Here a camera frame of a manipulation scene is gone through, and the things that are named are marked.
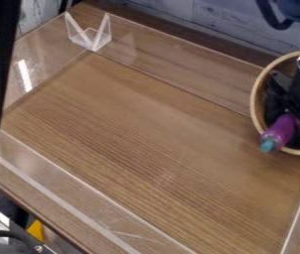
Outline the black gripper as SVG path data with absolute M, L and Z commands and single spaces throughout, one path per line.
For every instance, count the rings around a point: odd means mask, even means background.
M 292 113 L 300 121 L 300 70 L 294 76 L 275 69 L 268 76 L 265 86 L 264 120 L 271 126 L 284 113 Z M 300 128 L 288 143 L 294 149 L 300 148 Z

